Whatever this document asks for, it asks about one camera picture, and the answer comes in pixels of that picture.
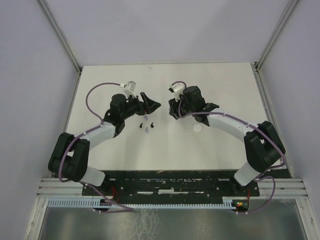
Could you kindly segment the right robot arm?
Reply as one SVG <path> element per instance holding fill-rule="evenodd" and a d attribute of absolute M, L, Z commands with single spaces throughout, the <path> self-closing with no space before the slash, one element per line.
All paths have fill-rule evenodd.
<path fill-rule="evenodd" d="M 233 116 L 219 105 L 206 102 L 197 86 L 177 82 L 170 85 L 169 91 L 174 95 L 168 102 L 169 114 L 176 120 L 192 116 L 198 123 L 220 129 L 244 143 L 246 162 L 229 183 L 234 195 L 242 195 L 250 182 L 284 158 L 285 148 L 271 122 L 250 123 Z"/>

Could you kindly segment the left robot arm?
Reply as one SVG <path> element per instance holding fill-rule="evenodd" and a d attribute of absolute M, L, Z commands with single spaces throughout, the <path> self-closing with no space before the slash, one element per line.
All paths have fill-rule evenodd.
<path fill-rule="evenodd" d="M 99 195 L 106 195 L 111 183 L 106 174 L 89 166 L 90 150 L 101 143 L 117 137 L 125 127 L 125 120 L 134 116 L 144 116 L 161 107 L 144 92 L 142 100 L 124 94 L 115 94 L 102 122 L 83 131 L 79 135 L 63 132 L 59 135 L 48 163 L 48 170 L 56 174 L 61 182 L 73 181 L 93 185 Z"/>

